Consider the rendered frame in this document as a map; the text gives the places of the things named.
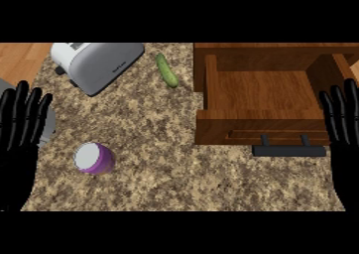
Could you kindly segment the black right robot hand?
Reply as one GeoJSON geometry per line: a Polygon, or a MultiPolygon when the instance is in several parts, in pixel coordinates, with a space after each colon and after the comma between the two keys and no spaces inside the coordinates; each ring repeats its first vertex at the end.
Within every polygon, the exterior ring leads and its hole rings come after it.
{"type": "Polygon", "coordinates": [[[359,86],[353,78],[344,88],[319,92],[329,136],[333,188],[348,212],[359,212],[359,86]]]}

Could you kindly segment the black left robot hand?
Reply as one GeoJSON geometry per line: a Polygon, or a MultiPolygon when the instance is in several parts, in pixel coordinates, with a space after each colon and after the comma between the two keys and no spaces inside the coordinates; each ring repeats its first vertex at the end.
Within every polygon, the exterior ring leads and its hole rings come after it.
{"type": "Polygon", "coordinates": [[[51,101],[53,94],[29,89],[26,80],[0,97],[0,211],[19,211],[32,192],[51,101]]]}

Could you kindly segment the open wooden drawer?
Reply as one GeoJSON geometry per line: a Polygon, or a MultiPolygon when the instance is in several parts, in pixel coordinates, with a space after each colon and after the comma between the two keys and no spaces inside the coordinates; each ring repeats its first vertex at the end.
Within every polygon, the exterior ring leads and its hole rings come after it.
{"type": "Polygon", "coordinates": [[[314,58],[305,70],[223,70],[205,56],[203,108],[196,112],[199,145],[327,145],[319,93],[353,76],[341,54],[314,58]]]}

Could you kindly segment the silver toaster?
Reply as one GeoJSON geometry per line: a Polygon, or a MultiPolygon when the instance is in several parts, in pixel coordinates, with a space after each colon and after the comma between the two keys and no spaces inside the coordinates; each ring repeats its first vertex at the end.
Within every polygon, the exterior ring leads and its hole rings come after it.
{"type": "Polygon", "coordinates": [[[53,43],[56,74],[87,96],[97,96],[144,53],[141,43],[53,43]]]}

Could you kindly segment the wooden cabinet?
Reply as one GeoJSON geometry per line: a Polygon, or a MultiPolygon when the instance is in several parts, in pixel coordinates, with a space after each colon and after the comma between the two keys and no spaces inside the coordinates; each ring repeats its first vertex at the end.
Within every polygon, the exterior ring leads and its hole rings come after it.
{"type": "Polygon", "coordinates": [[[205,56],[215,56],[218,70],[307,70],[320,55],[339,54],[359,61],[359,43],[195,43],[195,91],[203,91],[205,56]]]}

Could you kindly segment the green cucumber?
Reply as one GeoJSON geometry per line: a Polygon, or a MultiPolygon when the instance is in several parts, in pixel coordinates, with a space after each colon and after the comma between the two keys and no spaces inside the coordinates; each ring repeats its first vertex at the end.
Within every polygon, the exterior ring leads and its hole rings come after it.
{"type": "Polygon", "coordinates": [[[169,68],[168,61],[162,54],[158,54],[155,57],[156,66],[159,69],[159,73],[162,79],[169,87],[175,87],[178,85],[178,78],[169,68]]]}

